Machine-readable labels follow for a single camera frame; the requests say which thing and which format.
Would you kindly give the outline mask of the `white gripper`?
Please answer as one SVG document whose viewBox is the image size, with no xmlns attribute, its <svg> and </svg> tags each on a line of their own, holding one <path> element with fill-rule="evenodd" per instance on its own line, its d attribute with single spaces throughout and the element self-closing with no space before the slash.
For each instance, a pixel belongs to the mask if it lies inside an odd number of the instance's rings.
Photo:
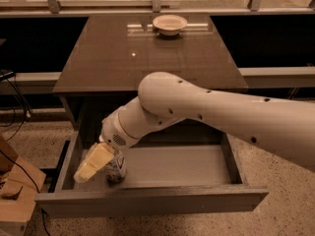
<svg viewBox="0 0 315 236">
<path fill-rule="evenodd" d="M 95 143 L 92 145 L 84 161 L 78 167 L 74 180 L 77 183 L 84 183 L 94 177 L 97 172 L 113 159 L 115 149 L 130 148 L 138 140 L 131 137 L 123 129 L 119 119 L 121 107 L 116 109 L 102 121 L 99 140 L 105 143 Z"/>
</svg>

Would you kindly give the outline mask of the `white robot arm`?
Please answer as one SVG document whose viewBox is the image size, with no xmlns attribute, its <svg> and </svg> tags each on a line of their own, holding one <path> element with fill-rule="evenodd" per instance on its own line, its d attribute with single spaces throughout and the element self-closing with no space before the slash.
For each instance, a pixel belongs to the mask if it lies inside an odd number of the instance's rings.
<svg viewBox="0 0 315 236">
<path fill-rule="evenodd" d="M 138 95 L 102 120 L 74 180 L 84 183 L 102 168 L 118 182 L 126 169 L 121 151 L 145 135 L 192 119 L 287 159 L 315 167 L 315 104 L 197 87 L 166 72 L 145 76 Z"/>
</svg>

